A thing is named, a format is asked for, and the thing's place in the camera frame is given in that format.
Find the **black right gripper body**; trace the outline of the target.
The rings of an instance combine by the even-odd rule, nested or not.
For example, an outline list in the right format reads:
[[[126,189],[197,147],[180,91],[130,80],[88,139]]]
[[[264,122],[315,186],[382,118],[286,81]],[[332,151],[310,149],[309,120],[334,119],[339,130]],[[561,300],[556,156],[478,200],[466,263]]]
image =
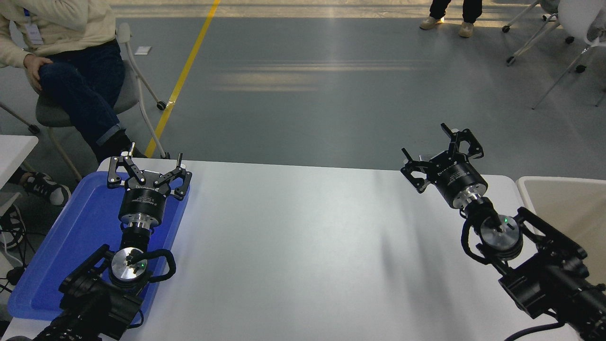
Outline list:
[[[450,207],[466,207],[487,192],[487,182],[466,155],[437,155],[430,162],[435,168],[427,173],[427,179]]]

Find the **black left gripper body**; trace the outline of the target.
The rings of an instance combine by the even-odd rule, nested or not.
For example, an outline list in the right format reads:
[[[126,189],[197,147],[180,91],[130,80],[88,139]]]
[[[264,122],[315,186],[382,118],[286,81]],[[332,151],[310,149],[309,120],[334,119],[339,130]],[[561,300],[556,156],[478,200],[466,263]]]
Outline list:
[[[127,221],[136,214],[150,216],[156,221],[163,220],[171,188],[167,183],[160,184],[159,187],[154,185],[165,178],[161,173],[144,170],[143,176],[146,179],[144,184],[140,184],[137,177],[130,177],[125,182],[124,198],[118,213],[119,220]]]

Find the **person's right hand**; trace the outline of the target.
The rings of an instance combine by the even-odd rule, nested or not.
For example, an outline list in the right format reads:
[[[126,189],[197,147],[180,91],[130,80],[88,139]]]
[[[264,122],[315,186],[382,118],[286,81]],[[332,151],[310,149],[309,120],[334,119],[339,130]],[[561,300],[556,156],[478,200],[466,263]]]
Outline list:
[[[30,85],[36,91],[43,91],[43,87],[40,84],[40,68],[47,64],[52,64],[53,61],[46,57],[39,57],[34,54],[28,54],[23,60],[23,65],[26,70],[27,79]]]

